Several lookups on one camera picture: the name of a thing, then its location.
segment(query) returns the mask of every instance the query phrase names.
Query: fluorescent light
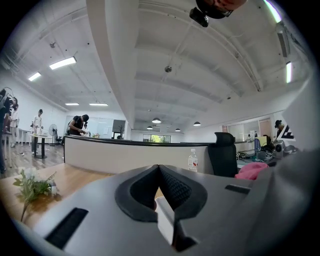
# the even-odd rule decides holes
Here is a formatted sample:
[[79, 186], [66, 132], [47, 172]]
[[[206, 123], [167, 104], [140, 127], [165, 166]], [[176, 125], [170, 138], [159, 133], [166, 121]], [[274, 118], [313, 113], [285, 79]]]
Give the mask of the fluorescent light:
[[292, 63], [288, 62], [286, 64], [286, 83], [290, 83], [292, 79]]
[[274, 6], [271, 3], [269, 3], [267, 0], [263, 0], [263, 1], [265, 2], [266, 6], [268, 6], [272, 16], [275, 19], [275, 22], [279, 23], [281, 21], [281, 16], [278, 13], [278, 11], [276, 10], [276, 8], [274, 8]]
[[52, 70], [55, 70], [57, 68], [60, 68], [60, 67], [63, 67], [63, 66], [66, 66], [66, 65], [69, 65], [69, 64], [73, 64], [73, 63], [76, 63], [76, 59], [75, 57], [71, 57], [71, 58], [66, 58], [64, 60], [61, 60], [57, 63], [54, 63], [52, 65], [50, 65], [49, 67], [52, 69]]
[[29, 79], [30, 81], [33, 81], [33, 80], [35, 80], [36, 78], [38, 78], [38, 77], [40, 77], [40, 76], [41, 76], [41, 74], [40, 74], [39, 72], [37, 72], [37, 73], [35, 73], [33, 76], [29, 77], [28, 79]]
[[156, 118], [154, 118], [154, 119], [152, 120], [152, 123], [154, 123], [154, 124], [160, 124], [160, 123], [161, 123], [161, 120], [156, 117]]
[[90, 106], [108, 106], [108, 104], [105, 103], [89, 103]]

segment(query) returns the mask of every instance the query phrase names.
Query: white ceiling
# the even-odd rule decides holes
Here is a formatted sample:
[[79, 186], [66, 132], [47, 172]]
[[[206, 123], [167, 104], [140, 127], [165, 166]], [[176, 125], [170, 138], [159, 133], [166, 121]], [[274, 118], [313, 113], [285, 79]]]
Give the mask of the white ceiling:
[[[293, 81], [306, 76], [292, 48], [284, 58], [276, 22], [263, 0], [250, 0], [224, 19], [202, 28], [189, 18], [195, 0], [140, 0], [134, 129], [153, 118], [168, 132], [182, 132], [190, 120], [260, 91], [285, 87], [286, 62]], [[108, 103], [121, 112], [101, 65], [85, 0], [48, 0], [26, 16], [4, 49], [13, 74], [55, 104]], [[50, 64], [75, 56], [77, 63], [56, 70]], [[165, 67], [172, 72], [166, 73]], [[28, 77], [42, 74], [34, 82]]]

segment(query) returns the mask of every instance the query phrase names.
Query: curved counter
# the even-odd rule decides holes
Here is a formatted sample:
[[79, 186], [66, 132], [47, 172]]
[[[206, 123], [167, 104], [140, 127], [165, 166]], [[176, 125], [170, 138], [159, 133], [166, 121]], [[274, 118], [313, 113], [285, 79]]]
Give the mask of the curved counter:
[[64, 162], [110, 174], [152, 165], [172, 165], [188, 169], [191, 149], [196, 150], [198, 172], [213, 174], [208, 144], [203, 143], [152, 143], [65, 136]]

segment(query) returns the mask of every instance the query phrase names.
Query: stand fan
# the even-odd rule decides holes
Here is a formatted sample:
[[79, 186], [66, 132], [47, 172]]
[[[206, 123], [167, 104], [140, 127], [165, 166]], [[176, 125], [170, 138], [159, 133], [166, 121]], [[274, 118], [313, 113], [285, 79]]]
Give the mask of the stand fan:
[[50, 144], [51, 147], [55, 147], [54, 145], [54, 135], [57, 134], [58, 128], [55, 124], [51, 124], [49, 127], [49, 134], [52, 136], [52, 144]]

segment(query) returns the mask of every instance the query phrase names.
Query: water bottle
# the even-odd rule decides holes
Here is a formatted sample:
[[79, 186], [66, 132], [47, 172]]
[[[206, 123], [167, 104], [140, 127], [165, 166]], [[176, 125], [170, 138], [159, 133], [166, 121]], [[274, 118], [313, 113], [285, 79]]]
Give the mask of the water bottle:
[[191, 149], [191, 155], [188, 159], [188, 170], [197, 172], [198, 171], [198, 157], [196, 156], [196, 150]]

